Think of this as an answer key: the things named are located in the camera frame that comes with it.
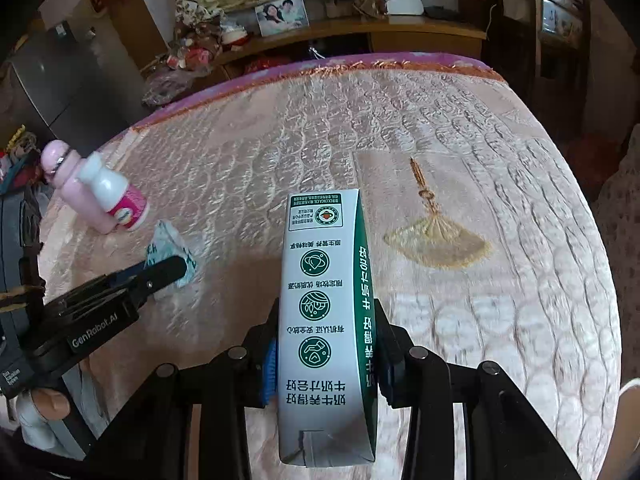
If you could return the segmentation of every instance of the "red package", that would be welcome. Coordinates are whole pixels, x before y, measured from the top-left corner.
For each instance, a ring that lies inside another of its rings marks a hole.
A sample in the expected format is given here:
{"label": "red package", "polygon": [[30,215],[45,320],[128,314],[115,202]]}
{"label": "red package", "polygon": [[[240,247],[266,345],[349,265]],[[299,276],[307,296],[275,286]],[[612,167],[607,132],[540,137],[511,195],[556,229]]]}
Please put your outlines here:
{"label": "red package", "polygon": [[191,47],[184,59],[187,63],[187,70],[197,70],[209,64],[211,53],[206,48]]}
{"label": "red package", "polygon": [[286,56],[260,57],[245,66],[244,73],[252,74],[253,72],[260,72],[260,70],[289,63],[291,63],[291,60]]}
{"label": "red package", "polygon": [[166,59],[166,65],[169,68],[173,68],[174,70],[176,70],[177,68],[180,68],[180,58],[177,56],[169,56]]}

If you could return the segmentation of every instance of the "green circular icon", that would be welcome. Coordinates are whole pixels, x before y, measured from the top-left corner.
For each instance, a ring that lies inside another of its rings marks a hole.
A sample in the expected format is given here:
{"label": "green circular icon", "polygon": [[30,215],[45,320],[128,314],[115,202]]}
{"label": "green circular icon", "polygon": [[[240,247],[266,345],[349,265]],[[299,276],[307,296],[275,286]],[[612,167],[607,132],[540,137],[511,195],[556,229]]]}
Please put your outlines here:
{"label": "green circular icon", "polygon": [[331,347],[321,337],[307,337],[298,349],[302,364],[309,368],[320,368],[329,362]]}
{"label": "green circular icon", "polygon": [[316,211],[316,222],[322,225],[331,225],[338,219],[338,211],[331,206],[324,206]]}
{"label": "green circular icon", "polygon": [[300,260],[300,269],[307,276],[320,276],[329,268],[329,256],[320,249],[307,251]]}
{"label": "green circular icon", "polygon": [[309,321],[318,321],[329,313],[331,302],[320,290],[312,290],[300,299],[300,314]]}

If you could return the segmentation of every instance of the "green and white milk carton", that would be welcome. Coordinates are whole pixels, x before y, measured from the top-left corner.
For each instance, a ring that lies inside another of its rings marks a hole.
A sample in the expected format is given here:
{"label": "green and white milk carton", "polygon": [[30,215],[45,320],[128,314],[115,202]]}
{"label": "green and white milk carton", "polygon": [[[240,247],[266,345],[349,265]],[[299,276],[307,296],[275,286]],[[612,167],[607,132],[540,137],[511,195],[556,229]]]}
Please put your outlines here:
{"label": "green and white milk carton", "polygon": [[375,460],[373,302],[359,190],[289,195],[278,321],[284,463]]}

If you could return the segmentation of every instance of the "crumpled plastic wrapper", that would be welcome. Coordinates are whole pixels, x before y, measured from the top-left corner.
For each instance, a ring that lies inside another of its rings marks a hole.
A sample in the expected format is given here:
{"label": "crumpled plastic wrapper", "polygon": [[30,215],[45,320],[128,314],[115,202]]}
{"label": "crumpled plastic wrapper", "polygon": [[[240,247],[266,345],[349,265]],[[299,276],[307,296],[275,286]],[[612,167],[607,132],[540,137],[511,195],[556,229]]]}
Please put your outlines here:
{"label": "crumpled plastic wrapper", "polygon": [[198,270],[198,263],[193,253],[191,253],[190,248],[182,239],[177,229],[168,220],[159,220],[154,230],[154,237],[146,247],[145,267],[155,265],[171,256],[182,257],[187,263],[187,271],[180,280],[156,292],[154,294],[156,300],[168,296],[176,289],[193,281],[196,271]]}
{"label": "crumpled plastic wrapper", "polygon": [[142,102],[151,107],[169,104],[182,92],[191,88],[194,79],[203,75],[206,73],[164,67],[146,80]]}

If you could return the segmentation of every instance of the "wooden chair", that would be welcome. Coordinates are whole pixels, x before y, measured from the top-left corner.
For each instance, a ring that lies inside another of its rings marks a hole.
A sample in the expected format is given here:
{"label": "wooden chair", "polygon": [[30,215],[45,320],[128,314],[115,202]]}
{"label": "wooden chair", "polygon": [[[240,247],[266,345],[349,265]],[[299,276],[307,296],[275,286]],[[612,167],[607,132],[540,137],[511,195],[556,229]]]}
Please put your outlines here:
{"label": "wooden chair", "polygon": [[589,74],[590,1],[527,0],[524,20],[505,15],[504,0],[494,1],[487,61],[556,142],[579,136]]}

